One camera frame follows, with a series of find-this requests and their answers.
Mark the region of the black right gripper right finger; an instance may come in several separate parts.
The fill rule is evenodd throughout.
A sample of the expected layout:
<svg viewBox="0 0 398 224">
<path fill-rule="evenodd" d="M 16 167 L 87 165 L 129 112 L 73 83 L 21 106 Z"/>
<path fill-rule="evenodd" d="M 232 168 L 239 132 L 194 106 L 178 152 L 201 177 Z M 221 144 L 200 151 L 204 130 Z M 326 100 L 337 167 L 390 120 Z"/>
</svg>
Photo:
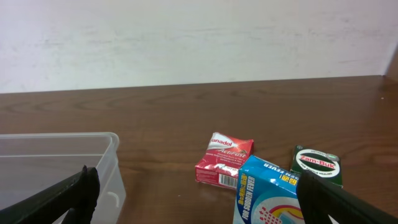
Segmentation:
<svg viewBox="0 0 398 224">
<path fill-rule="evenodd" d="M 297 183 L 297 198 L 306 224 L 397 224 L 397 218 L 305 170 Z"/>
</svg>

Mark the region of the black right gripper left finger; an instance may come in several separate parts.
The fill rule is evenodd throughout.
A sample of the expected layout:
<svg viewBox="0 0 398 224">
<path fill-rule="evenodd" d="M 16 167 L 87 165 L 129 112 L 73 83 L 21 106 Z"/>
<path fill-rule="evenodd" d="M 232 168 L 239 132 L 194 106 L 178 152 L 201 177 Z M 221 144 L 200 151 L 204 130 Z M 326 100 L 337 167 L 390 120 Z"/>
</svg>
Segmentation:
<svg viewBox="0 0 398 224">
<path fill-rule="evenodd" d="M 94 167 L 82 170 L 55 185 L 1 210 L 1 223 L 53 223 L 62 215 L 62 223 L 88 224 L 93 218 L 100 195 L 100 180 Z"/>
</svg>

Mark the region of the green Zam-Buk box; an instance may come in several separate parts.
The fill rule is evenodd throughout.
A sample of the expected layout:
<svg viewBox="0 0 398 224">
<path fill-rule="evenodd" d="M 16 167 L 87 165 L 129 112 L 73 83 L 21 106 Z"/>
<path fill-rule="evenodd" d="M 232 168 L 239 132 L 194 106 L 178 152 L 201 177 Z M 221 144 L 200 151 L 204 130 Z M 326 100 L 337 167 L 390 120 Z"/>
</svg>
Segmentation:
<svg viewBox="0 0 398 224">
<path fill-rule="evenodd" d="M 305 146 L 295 146 L 290 172 L 301 175 L 304 170 L 309 170 L 329 182 L 341 188 L 343 187 L 341 161 L 334 154 L 310 149 Z"/>
</svg>

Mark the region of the blue Kool Fever box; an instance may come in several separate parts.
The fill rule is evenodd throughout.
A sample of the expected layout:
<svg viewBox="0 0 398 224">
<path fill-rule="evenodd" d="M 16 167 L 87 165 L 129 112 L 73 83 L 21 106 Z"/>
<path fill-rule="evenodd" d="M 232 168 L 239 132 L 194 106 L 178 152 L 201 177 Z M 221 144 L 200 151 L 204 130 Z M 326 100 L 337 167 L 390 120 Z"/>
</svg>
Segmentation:
<svg viewBox="0 0 398 224">
<path fill-rule="evenodd" d="M 251 156 L 239 170 L 233 224 L 304 224 L 300 176 Z"/>
</svg>

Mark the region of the clear plastic container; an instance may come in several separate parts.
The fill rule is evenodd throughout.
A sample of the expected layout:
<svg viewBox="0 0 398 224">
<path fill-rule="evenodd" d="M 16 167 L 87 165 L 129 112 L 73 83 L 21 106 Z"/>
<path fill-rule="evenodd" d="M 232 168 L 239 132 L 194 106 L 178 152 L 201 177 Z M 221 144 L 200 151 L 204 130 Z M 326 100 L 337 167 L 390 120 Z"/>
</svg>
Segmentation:
<svg viewBox="0 0 398 224">
<path fill-rule="evenodd" d="M 81 171 L 98 171 L 100 193 L 92 223 L 116 223 L 126 191 L 114 133 L 1 135 L 1 208 L 29 198 Z"/>
</svg>

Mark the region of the red Panadol ActiFast box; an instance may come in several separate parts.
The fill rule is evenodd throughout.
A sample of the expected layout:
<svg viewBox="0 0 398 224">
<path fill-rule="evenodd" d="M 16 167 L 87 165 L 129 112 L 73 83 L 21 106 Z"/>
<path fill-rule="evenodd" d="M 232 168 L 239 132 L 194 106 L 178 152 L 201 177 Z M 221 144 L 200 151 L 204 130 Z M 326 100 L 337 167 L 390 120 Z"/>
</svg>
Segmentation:
<svg viewBox="0 0 398 224">
<path fill-rule="evenodd" d="M 205 155 L 195 166 L 195 180 L 235 190 L 239 169 L 251 156 L 253 150 L 252 139 L 242 140 L 213 133 Z"/>
</svg>

